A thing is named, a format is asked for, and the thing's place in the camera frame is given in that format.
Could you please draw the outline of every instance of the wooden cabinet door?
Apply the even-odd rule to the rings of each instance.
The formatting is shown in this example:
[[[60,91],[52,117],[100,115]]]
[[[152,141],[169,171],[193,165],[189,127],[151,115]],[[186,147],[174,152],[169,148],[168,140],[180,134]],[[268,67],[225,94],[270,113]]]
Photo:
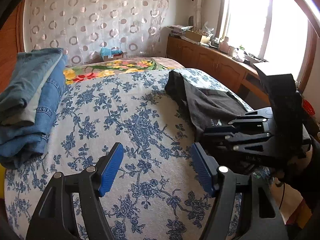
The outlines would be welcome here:
[[[215,53],[213,50],[209,50],[199,46],[196,53],[194,68],[200,69],[209,74],[210,76],[216,78],[216,68],[218,59],[218,53]]]
[[[195,59],[195,50],[197,45],[191,42],[180,40],[178,62],[186,68],[192,68]]]
[[[178,48],[180,40],[174,37],[168,37],[167,57],[178,61]]]
[[[217,80],[237,93],[245,75],[245,70],[233,60],[221,56],[217,66]]]

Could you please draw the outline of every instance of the bottle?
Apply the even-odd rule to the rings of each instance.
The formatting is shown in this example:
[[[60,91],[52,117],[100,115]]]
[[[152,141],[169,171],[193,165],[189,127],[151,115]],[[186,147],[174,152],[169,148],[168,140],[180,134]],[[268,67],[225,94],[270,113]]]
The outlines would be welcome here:
[[[239,46],[238,55],[239,57],[244,57],[244,47],[242,45]]]
[[[238,57],[238,49],[235,49],[232,54],[232,58]]]
[[[229,44],[228,44],[228,41],[229,41],[229,37],[225,37],[224,38],[224,41],[221,42],[221,45],[220,45],[220,48],[219,50],[224,52],[224,53],[229,53]]]
[[[221,46],[221,43],[223,42],[223,37],[220,38],[219,40],[219,46],[218,46],[218,50],[220,50],[220,46]]]

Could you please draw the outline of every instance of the black cloth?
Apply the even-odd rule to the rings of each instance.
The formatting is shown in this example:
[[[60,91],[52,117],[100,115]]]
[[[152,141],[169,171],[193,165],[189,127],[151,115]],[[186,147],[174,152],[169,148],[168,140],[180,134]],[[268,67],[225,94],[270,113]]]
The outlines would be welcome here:
[[[196,88],[176,71],[169,72],[164,90],[177,102],[179,112],[190,119],[195,141],[199,141],[205,128],[220,123],[226,125],[238,114],[247,112],[232,93]]]

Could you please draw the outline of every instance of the blue floral pattern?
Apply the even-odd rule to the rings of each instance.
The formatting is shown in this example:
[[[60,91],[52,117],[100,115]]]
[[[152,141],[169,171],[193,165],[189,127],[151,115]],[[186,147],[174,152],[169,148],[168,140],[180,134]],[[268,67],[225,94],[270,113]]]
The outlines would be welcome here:
[[[175,71],[197,87],[228,90],[201,70]],[[111,191],[101,198],[115,239],[200,237],[214,199],[203,191],[193,169],[192,129],[164,91],[168,73],[125,73],[67,86],[47,154],[6,173],[6,210],[18,235],[26,236],[37,202],[55,172],[78,173],[121,142],[124,159]],[[229,238],[235,232],[240,201],[237,195]],[[76,193],[73,203],[79,234],[88,239]]]

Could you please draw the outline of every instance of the curtain with circle pattern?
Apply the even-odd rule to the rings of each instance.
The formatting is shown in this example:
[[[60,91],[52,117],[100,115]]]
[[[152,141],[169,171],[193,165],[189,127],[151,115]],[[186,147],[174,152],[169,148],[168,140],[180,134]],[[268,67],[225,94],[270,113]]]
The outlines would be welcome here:
[[[99,60],[102,47],[156,56],[168,6],[169,0],[26,0],[25,49],[62,47],[70,66]]]

